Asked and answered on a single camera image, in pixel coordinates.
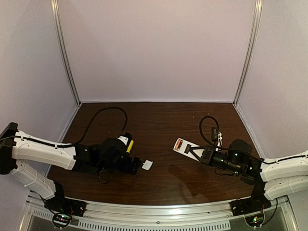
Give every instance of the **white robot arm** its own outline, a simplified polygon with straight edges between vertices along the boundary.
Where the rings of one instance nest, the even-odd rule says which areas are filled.
[[[70,213],[72,208],[73,215],[82,216],[86,203],[65,198],[60,183],[42,176],[24,160],[89,174],[118,170],[134,175],[141,165],[139,158],[129,156],[133,139],[128,133],[108,138],[102,144],[85,146],[32,137],[19,131],[17,126],[10,123],[0,134],[0,174],[13,175],[25,187],[37,192],[49,209],[57,212]]]
[[[181,138],[177,139],[173,150],[255,185],[251,198],[231,202],[235,216],[256,212],[262,206],[269,207],[269,200],[308,189],[308,151],[283,158],[257,160],[249,158],[247,153],[251,153],[252,147],[242,140],[232,142],[228,153],[223,154],[213,146],[199,146]]]

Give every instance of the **wire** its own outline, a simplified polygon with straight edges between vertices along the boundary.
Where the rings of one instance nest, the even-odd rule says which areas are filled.
[[[102,181],[101,181],[101,174],[104,172],[104,170],[105,170],[105,168],[103,168],[102,171],[100,171],[100,172],[97,174],[98,182],[101,183],[101,184],[109,184],[109,183],[111,182],[111,179],[112,179],[113,175],[114,175],[114,172],[113,172],[113,171],[111,172],[111,176],[110,176],[110,178],[109,178],[108,181],[102,182]]]
[[[276,207],[275,207],[275,210],[274,210],[273,214],[271,215],[271,217],[270,217],[266,222],[264,222],[264,223],[262,224],[262,226],[263,226],[263,225],[266,225],[267,223],[270,222],[270,220],[273,219],[273,217],[274,217],[274,215],[275,215],[275,213],[276,213],[276,211],[277,211],[277,208],[278,208],[278,199],[276,198]]]
[[[84,131],[84,133],[83,133],[83,135],[82,135],[82,137],[80,138],[80,140],[78,140],[77,142],[72,143],[72,144],[55,145],[55,144],[53,144],[53,143],[48,143],[48,142],[36,140],[36,139],[31,138],[31,137],[21,137],[21,136],[10,136],[10,137],[6,137],[6,138],[2,138],[2,139],[0,139],[0,141],[5,140],[5,139],[8,139],[8,138],[14,138],[14,137],[15,137],[15,138],[22,138],[22,139],[24,139],[24,140],[32,141],[32,142],[35,142],[35,143],[40,143],[40,144],[43,144],[43,145],[46,145],[46,146],[49,146],[49,147],[54,147],[54,148],[70,148],[70,147],[75,147],[76,145],[80,144],[80,143],[84,140],[84,138],[86,137],[87,132],[88,132],[89,128],[91,127],[91,124],[92,124],[92,122],[94,121],[94,119],[96,118],[96,116],[97,116],[99,113],[103,112],[103,111],[107,111],[107,110],[111,110],[111,109],[119,110],[119,111],[123,112],[123,114],[124,114],[124,116],[125,116],[125,123],[124,123],[124,125],[123,125],[123,127],[122,127],[122,130],[121,130],[121,133],[120,133],[120,135],[122,135],[122,133],[124,132],[124,130],[125,130],[125,128],[126,128],[127,122],[128,122],[127,113],[126,113],[126,112],[124,111],[124,109],[121,108],[121,107],[106,107],[106,108],[103,108],[103,109],[101,109],[101,110],[98,110],[98,111],[94,114],[94,116],[91,118],[90,122],[88,123],[88,125],[87,125],[87,127],[86,127],[86,129],[85,129],[85,131]]]
[[[59,148],[68,148],[68,147],[74,147],[74,146],[80,144],[80,143],[84,140],[84,138],[86,137],[87,132],[88,132],[89,128],[91,127],[91,124],[92,124],[92,122],[94,121],[94,119],[96,118],[96,116],[97,116],[99,113],[103,112],[103,111],[112,110],[112,109],[119,110],[119,111],[123,112],[123,114],[124,114],[124,116],[125,116],[125,123],[124,123],[124,125],[123,125],[123,127],[122,127],[122,130],[121,130],[121,133],[120,133],[120,135],[122,135],[122,133],[124,132],[124,130],[125,130],[125,128],[126,128],[127,122],[128,122],[128,116],[127,116],[126,111],[125,111],[123,108],[121,108],[121,107],[106,107],[106,108],[103,108],[103,109],[101,109],[101,110],[98,110],[98,111],[94,114],[94,116],[92,117],[92,119],[91,119],[90,122],[88,123],[88,126],[87,126],[87,128],[85,129],[85,131],[84,131],[82,137],[80,138],[80,140],[78,140],[77,142],[75,142],[75,143],[73,143],[73,144],[59,145],[58,147],[59,147]]]
[[[49,207],[48,207],[48,205],[46,204],[46,200],[41,196],[41,195],[39,195],[40,196],[40,198],[42,199],[42,202],[44,203],[44,205],[46,206],[46,208],[52,213],[52,214],[56,214],[55,212],[53,212]]]
[[[65,213],[55,213],[54,211],[52,211],[49,207],[48,207],[48,205],[46,204],[46,200],[41,196],[41,195],[39,195],[40,196],[40,198],[41,198],[41,200],[42,200],[42,202],[44,203],[44,205],[45,205],[45,207],[53,214],[53,217],[52,217],[52,223],[53,223],[53,225],[55,226],[55,227],[57,227],[57,228],[59,228],[59,229],[63,229],[63,228],[65,228],[65,227],[67,227],[70,223],[71,223],[71,220],[73,219],[73,217],[72,217],[72,215],[73,215],[73,208],[72,207],[70,207],[71,208],[71,215],[68,215],[68,214],[65,214]],[[66,223],[65,225],[59,225],[59,224],[57,224],[56,222],[55,222],[55,219],[58,217],[58,216],[62,216],[62,215],[65,215],[65,216],[67,216],[67,217],[69,217],[69,223]]]
[[[220,150],[241,152],[241,153],[243,153],[244,155],[248,156],[249,158],[254,159],[254,160],[258,160],[258,161],[260,161],[260,162],[262,162],[262,163],[264,163],[264,164],[266,164],[266,165],[271,165],[271,164],[276,163],[275,161],[270,162],[270,163],[265,162],[264,160],[261,160],[261,159],[259,159],[259,158],[257,158],[257,157],[254,157],[253,155],[251,155],[251,154],[248,153],[248,152],[243,152],[243,151],[236,150],[236,149],[232,149],[232,148],[219,147],[219,146],[215,145],[213,142],[211,142],[210,140],[208,140],[208,139],[205,137],[205,135],[204,135],[204,133],[203,133],[203,130],[202,130],[203,121],[204,121],[205,119],[208,119],[208,118],[209,118],[209,119],[212,119],[212,120],[216,123],[216,127],[217,127],[217,129],[218,129],[218,131],[219,131],[219,123],[218,123],[218,121],[217,121],[214,117],[212,117],[212,116],[210,116],[210,115],[209,115],[209,116],[206,115],[206,116],[204,116],[204,117],[200,120],[200,122],[199,122],[199,131],[200,131],[200,135],[201,135],[201,137],[203,138],[203,140],[205,140],[205,141],[206,141],[209,145],[211,145],[212,147],[218,148],[218,149],[220,149]],[[303,157],[303,156],[287,157],[287,158],[285,158],[285,159],[280,159],[280,160],[278,160],[278,161],[283,161],[283,160],[292,159],[292,158],[299,158],[299,157]]]
[[[219,170],[219,171],[224,171],[223,169],[219,169],[219,168],[216,168],[215,170],[214,170],[214,172],[215,172],[215,174],[216,175],[219,175],[219,176],[230,176],[230,177],[233,177],[235,174],[232,174],[232,173],[223,173],[223,174],[219,174],[219,173],[217,173],[217,170]]]
[[[69,222],[66,223],[65,225],[56,223],[56,222],[55,222],[56,218],[59,217],[59,216],[61,216],[61,217],[63,218],[63,215],[69,217],[69,218],[68,218]],[[73,219],[73,217],[70,216],[70,215],[67,215],[67,214],[64,214],[64,213],[56,213],[56,214],[53,215],[51,221],[52,221],[52,224],[53,224],[55,227],[57,227],[57,228],[59,228],[59,229],[63,229],[63,228],[66,228],[66,227],[71,223],[71,220],[72,220],[72,219]]]
[[[8,137],[5,137],[5,138],[1,138],[0,141],[10,139],[10,138],[21,138],[21,136],[8,136]]]

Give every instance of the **yellow object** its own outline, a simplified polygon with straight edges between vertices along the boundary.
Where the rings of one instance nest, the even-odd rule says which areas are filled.
[[[133,144],[134,144],[134,141],[132,140],[130,143],[129,143],[129,146],[128,146],[128,148],[127,148],[127,153],[130,153],[130,151],[131,151],[131,148],[133,147]]]

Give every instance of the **metal corner post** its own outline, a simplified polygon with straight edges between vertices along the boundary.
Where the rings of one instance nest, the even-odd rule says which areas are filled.
[[[254,17],[253,17],[252,27],[251,27],[251,32],[250,32],[250,39],[249,39],[249,43],[248,43],[248,49],[247,49],[247,53],[246,53],[246,58],[245,58],[245,62],[244,62],[239,86],[237,88],[235,98],[234,98],[234,101],[233,101],[234,106],[237,105],[239,98],[241,96],[241,93],[242,93],[242,90],[243,90],[243,87],[244,87],[244,83],[245,83],[245,79],[246,79],[246,76],[247,76],[247,73],[248,73],[248,69],[249,69],[249,66],[250,66],[250,63],[251,63],[251,60],[252,60],[252,54],[253,54],[253,50],[254,50],[254,47],[255,47],[255,44],[256,44],[257,35],[258,35],[258,32],[259,32],[261,14],[262,14],[262,0],[256,0],[255,12],[254,12]]]
[[[77,89],[74,83],[73,75],[72,75],[72,70],[68,61],[68,56],[66,52],[66,47],[64,43],[64,37],[63,37],[63,32],[62,32],[62,27],[61,27],[61,20],[60,20],[60,12],[59,12],[59,6],[58,6],[58,0],[51,0],[51,9],[52,9],[52,14],[54,18],[54,23],[55,23],[55,28],[56,28],[56,33],[59,41],[59,47],[60,47],[60,52],[62,56],[62,61],[64,65],[64,69],[66,72],[68,84],[70,86],[70,89],[73,94],[73,98],[75,101],[75,104],[77,106],[80,105],[80,99],[77,93]]]

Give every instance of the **white wall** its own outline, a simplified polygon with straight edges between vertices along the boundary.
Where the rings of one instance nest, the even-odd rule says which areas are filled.
[[[299,231],[307,230],[308,190],[289,195],[292,210],[294,212]]]
[[[308,149],[308,2],[263,1],[239,106],[267,158]]]
[[[81,101],[232,102],[255,0],[59,2]]]
[[[0,1],[0,131],[9,122],[57,141],[76,106],[65,76],[49,0]],[[34,163],[45,172],[47,165]],[[0,176],[1,230],[15,231],[28,189]]]

